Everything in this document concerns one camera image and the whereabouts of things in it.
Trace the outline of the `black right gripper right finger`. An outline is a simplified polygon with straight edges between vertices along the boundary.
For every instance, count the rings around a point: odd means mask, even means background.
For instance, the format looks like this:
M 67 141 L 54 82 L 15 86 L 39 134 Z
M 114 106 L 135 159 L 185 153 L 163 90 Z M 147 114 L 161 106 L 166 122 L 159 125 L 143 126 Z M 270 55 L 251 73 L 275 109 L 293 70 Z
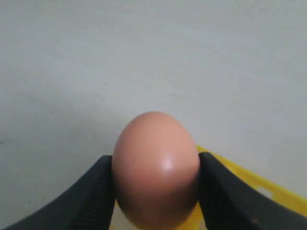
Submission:
M 243 182 L 211 153 L 199 154 L 199 203 L 209 230 L 305 230 L 306 217 Z

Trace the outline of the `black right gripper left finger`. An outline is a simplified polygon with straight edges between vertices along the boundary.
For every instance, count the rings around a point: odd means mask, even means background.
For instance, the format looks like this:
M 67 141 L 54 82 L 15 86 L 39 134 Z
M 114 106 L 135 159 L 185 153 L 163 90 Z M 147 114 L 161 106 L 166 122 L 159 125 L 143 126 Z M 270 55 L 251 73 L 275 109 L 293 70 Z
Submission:
M 9 230 L 107 230 L 115 196 L 110 155 L 102 156 L 76 183 Z

